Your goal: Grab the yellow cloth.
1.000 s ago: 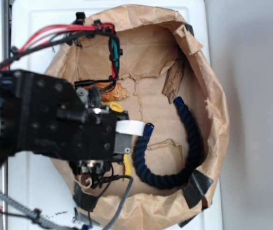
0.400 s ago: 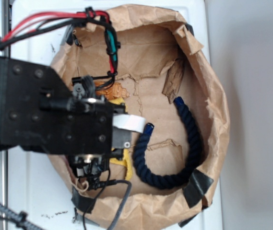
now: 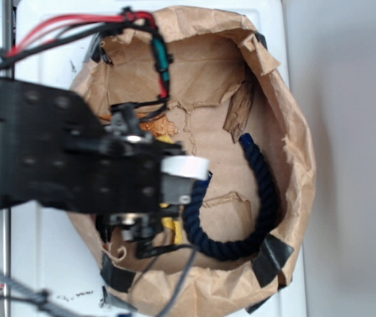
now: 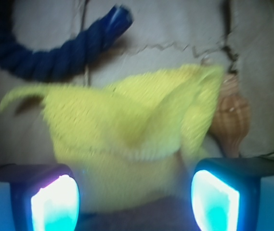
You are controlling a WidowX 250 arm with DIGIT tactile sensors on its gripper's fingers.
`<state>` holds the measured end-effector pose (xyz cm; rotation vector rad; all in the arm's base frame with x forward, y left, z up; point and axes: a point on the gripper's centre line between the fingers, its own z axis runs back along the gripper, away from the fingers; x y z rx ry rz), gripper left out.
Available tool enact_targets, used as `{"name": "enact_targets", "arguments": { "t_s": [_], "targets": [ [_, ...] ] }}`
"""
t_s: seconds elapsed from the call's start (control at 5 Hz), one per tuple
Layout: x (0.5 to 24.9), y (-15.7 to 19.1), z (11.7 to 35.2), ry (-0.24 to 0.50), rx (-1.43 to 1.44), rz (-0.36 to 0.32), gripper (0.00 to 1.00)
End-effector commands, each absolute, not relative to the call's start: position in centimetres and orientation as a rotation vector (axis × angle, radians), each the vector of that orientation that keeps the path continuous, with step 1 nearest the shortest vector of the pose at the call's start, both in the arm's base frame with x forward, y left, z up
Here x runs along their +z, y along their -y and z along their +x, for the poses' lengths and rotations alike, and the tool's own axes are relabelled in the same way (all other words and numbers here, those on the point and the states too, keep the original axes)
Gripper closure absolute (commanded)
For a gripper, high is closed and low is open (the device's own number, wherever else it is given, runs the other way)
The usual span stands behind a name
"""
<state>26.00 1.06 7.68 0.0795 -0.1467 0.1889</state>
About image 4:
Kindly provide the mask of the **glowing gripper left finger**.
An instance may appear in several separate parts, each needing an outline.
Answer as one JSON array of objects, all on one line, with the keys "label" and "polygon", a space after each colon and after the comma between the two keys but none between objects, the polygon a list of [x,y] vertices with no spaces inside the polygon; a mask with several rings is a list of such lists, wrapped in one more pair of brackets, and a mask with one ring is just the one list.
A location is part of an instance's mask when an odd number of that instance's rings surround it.
[{"label": "glowing gripper left finger", "polygon": [[0,164],[0,231],[73,231],[80,195],[64,164]]}]

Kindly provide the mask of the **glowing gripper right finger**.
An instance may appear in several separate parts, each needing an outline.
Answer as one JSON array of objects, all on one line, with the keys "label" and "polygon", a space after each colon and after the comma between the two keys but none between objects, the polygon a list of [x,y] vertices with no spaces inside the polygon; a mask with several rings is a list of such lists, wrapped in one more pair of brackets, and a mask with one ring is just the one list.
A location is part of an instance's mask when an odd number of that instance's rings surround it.
[{"label": "glowing gripper right finger", "polygon": [[274,157],[201,160],[191,202],[202,231],[274,231]]}]

